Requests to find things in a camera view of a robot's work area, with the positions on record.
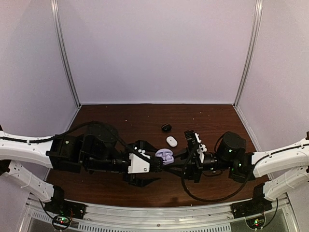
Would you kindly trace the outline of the purple round charging case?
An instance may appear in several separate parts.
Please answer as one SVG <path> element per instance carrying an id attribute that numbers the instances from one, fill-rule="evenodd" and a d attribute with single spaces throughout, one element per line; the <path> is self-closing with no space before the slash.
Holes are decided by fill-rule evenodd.
<path id="1" fill-rule="evenodd" d="M 162 148 L 155 153 L 156 157 L 163 160 L 163 165 L 169 165 L 174 162 L 173 152 L 170 149 Z"/>

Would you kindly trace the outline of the white charging case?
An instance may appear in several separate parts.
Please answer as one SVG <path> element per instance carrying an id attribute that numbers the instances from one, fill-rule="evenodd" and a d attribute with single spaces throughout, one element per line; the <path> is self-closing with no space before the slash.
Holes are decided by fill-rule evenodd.
<path id="1" fill-rule="evenodd" d="M 177 140 L 173 136 L 168 136 L 166 142 L 171 147 L 176 147 L 178 145 Z"/>

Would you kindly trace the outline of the black charging case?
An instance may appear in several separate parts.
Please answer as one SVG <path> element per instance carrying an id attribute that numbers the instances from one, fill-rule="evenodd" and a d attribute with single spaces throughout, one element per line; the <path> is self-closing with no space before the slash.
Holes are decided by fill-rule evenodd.
<path id="1" fill-rule="evenodd" d="M 169 132 L 169 131 L 171 131 L 171 129 L 172 129 L 172 126 L 170 124 L 165 124 L 165 125 L 162 125 L 162 127 L 161 127 L 161 130 L 163 132 Z"/>

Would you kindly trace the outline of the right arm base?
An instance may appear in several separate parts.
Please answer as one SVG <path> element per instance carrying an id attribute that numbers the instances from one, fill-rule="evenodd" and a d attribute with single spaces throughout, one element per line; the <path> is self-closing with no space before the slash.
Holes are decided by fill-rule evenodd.
<path id="1" fill-rule="evenodd" d="M 265 212 L 272 210 L 272 202 L 268 200 L 247 200 L 233 203 L 231 210 L 234 219 L 245 218 L 246 225 L 252 230 L 262 229 L 266 226 Z"/>

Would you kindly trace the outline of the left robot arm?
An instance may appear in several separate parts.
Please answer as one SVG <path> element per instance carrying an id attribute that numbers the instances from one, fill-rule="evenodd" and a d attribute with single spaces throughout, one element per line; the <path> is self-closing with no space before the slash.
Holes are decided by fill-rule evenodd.
<path id="1" fill-rule="evenodd" d="M 155 148 L 145 141 L 127 144 L 116 128 L 90 121 L 62 134 L 50 137 L 26 137 L 0 132 L 0 174 L 22 189 L 34 194 L 60 215 L 70 207 L 62 188 L 46 183 L 22 163 L 34 163 L 58 171 L 89 173 L 95 171 L 127 175 L 133 185 L 145 186 L 150 180 L 136 179 L 136 174 L 160 172 L 161 158 L 152 156 Z"/>

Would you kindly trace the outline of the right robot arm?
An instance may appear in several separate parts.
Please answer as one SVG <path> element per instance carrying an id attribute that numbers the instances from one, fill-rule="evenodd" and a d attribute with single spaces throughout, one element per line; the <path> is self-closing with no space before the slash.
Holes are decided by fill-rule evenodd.
<path id="1" fill-rule="evenodd" d="M 265 207 L 266 201 L 274 201 L 283 193 L 295 189 L 309 179 L 308 137 L 282 148 L 249 153 L 245 151 L 245 140 L 230 131 L 219 138 L 220 145 L 215 153 L 207 151 L 195 131 L 186 131 L 185 138 L 188 148 L 181 155 L 184 163 L 179 165 L 181 171 L 176 171 L 175 174 L 180 176 L 183 190 L 197 201 L 216 202 L 215 199 L 195 196 L 186 186 L 186 179 L 192 178 L 195 182 L 199 182 L 203 171 L 228 169 L 229 178 L 241 183 L 234 193 L 218 199 L 218 202 L 221 202 L 237 195 L 250 180 L 285 170 L 286 172 L 279 177 L 255 187 L 255 196 L 247 204 L 248 210 L 254 214 Z"/>

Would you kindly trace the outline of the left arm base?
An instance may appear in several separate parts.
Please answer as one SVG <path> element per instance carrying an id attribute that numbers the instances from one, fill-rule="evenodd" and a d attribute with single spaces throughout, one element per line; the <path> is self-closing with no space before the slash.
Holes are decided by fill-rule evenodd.
<path id="1" fill-rule="evenodd" d="M 74 224 L 74 219 L 83 219 L 86 205 L 71 201 L 56 203 L 53 201 L 40 202 L 42 209 L 51 219 L 51 224 L 57 232 L 63 232 Z"/>

